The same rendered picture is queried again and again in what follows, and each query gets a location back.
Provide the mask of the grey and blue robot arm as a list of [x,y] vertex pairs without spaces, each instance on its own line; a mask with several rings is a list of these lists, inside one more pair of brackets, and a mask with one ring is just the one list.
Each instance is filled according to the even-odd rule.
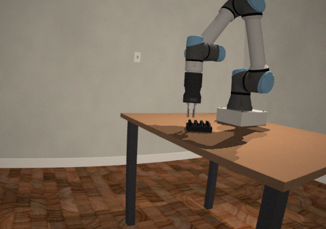
[[245,21],[250,67],[233,70],[231,96],[227,109],[252,111],[250,92],[266,94],[271,91],[274,85],[274,75],[269,71],[265,61],[261,28],[264,10],[265,0],[228,0],[201,36],[193,35],[187,38],[184,52],[186,61],[221,62],[225,58],[225,48],[213,43],[229,22],[232,22],[236,17],[241,16]]

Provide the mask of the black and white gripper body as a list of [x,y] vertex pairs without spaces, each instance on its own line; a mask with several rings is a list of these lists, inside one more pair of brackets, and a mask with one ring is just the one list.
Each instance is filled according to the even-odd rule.
[[186,61],[185,63],[184,103],[201,103],[203,62]]

